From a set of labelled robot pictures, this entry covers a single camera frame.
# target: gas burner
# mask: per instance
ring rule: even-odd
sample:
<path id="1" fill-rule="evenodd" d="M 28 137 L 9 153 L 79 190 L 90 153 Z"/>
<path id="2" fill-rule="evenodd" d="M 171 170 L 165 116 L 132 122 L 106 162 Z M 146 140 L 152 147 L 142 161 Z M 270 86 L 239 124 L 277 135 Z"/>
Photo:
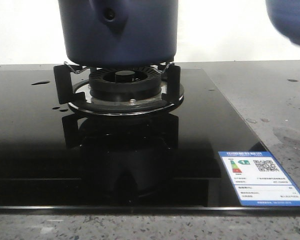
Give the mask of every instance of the gas burner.
<path id="1" fill-rule="evenodd" d="M 113 102 L 151 98 L 160 93 L 160 84 L 161 74 L 150 67 L 102 68 L 89 76 L 90 94 L 96 99 Z"/>
<path id="2" fill-rule="evenodd" d="M 179 66 L 160 65 L 129 69 L 90 68 L 88 80 L 72 85 L 73 72 L 83 72 L 78 65 L 54 67 L 60 104 L 68 103 L 74 112 L 85 115 L 130 116 L 172 111 L 184 99 Z"/>

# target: qr code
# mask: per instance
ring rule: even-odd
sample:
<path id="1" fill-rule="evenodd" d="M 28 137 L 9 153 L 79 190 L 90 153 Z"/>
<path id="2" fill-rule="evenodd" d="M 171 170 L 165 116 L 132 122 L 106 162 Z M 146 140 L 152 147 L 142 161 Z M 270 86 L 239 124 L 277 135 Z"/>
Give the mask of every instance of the qr code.
<path id="1" fill-rule="evenodd" d="M 277 165 L 271 160 L 253 160 L 260 172 L 279 172 Z"/>

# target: burner cap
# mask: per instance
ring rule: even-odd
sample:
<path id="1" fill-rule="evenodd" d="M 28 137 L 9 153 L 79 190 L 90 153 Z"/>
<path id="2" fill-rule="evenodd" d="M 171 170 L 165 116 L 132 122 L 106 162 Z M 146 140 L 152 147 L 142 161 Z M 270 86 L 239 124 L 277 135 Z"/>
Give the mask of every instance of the burner cap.
<path id="1" fill-rule="evenodd" d="M 136 72 L 130 70 L 117 71 L 115 74 L 116 83 L 131 83 L 134 82 Z"/>

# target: blue pot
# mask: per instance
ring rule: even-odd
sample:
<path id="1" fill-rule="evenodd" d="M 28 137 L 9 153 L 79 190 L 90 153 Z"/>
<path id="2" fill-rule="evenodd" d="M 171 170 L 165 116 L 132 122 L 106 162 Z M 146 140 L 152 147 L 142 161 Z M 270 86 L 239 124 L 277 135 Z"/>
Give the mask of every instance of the blue pot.
<path id="1" fill-rule="evenodd" d="M 83 66 L 125 68 L 171 61 L 178 0 L 58 0 L 67 56 Z"/>
<path id="2" fill-rule="evenodd" d="M 300 45 L 300 0 L 265 0 L 273 26 Z"/>

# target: energy label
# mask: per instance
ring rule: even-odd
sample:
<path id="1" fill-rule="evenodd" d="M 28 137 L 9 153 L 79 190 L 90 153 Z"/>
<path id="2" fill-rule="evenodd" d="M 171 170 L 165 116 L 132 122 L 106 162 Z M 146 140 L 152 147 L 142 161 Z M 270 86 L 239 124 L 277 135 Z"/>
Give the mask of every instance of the energy label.
<path id="1" fill-rule="evenodd" d="M 300 190 L 268 151 L 220 151 L 243 206 L 300 206 Z"/>

